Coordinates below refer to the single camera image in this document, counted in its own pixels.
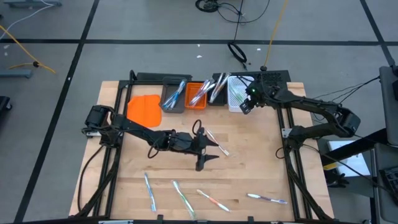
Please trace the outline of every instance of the orange cloth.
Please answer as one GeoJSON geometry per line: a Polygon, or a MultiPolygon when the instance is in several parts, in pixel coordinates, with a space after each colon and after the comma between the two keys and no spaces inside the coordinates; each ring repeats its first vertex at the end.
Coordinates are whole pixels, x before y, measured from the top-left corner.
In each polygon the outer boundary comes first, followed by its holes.
{"type": "Polygon", "coordinates": [[[134,96],[127,105],[127,118],[147,128],[160,125],[162,110],[159,95],[134,96]]]}

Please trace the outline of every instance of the wooden table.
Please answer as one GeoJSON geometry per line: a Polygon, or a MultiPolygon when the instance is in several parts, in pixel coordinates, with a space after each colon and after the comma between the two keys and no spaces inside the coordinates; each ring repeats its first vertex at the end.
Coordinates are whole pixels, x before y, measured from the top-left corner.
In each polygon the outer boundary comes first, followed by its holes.
{"type": "MultiPolygon", "coordinates": [[[[98,104],[113,106],[117,87],[118,82],[103,82],[98,104]]],[[[305,95],[303,83],[288,83],[288,88],[296,95],[305,95]]],[[[161,93],[160,85],[134,85],[132,88],[133,96],[161,93]]],[[[312,126],[310,113],[293,109],[293,114],[295,124],[312,126]]],[[[243,115],[230,113],[227,106],[207,106],[205,110],[185,110],[183,114],[163,113],[160,126],[154,130],[175,129],[190,133],[196,119],[202,120],[203,126],[215,134],[230,155],[226,157],[217,147],[207,147],[207,154],[219,155],[220,158],[206,162],[205,168],[197,172],[195,156],[159,152],[153,159],[148,159],[148,143],[129,134],[125,135],[111,218],[153,220],[162,214],[165,220],[189,220],[184,203],[172,185],[172,180],[177,180],[198,219],[245,221],[248,216],[253,216],[255,221],[294,221],[285,162],[275,157],[275,151],[282,146],[276,111],[270,107],[255,108],[248,115],[243,115]],[[144,172],[149,176],[157,212],[150,210],[144,172]],[[207,198],[198,195],[196,189],[219,200],[232,212],[218,208],[207,198]],[[248,198],[246,193],[281,198],[289,204],[248,198]]],[[[81,168],[99,148],[99,140],[100,138],[88,140],[81,168]]],[[[313,140],[305,143],[317,146],[313,140]]],[[[306,147],[301,148],[300,152],[309,192],[324,211],[333,217],[319,154],[306,147]]],[[[91,161],[85,172],[82,206],[98,186],[103,156],[104,150],[91,161]]],[[[304,217],[302,196],[298,189],[297,192],[300,214],[304,217]]],[[[104,213],[107,194],[108,191],[105,190],[100,214],[104,213]]],[[[78,211],[76,199],[77,185],[71,215],[78,211]]]]}

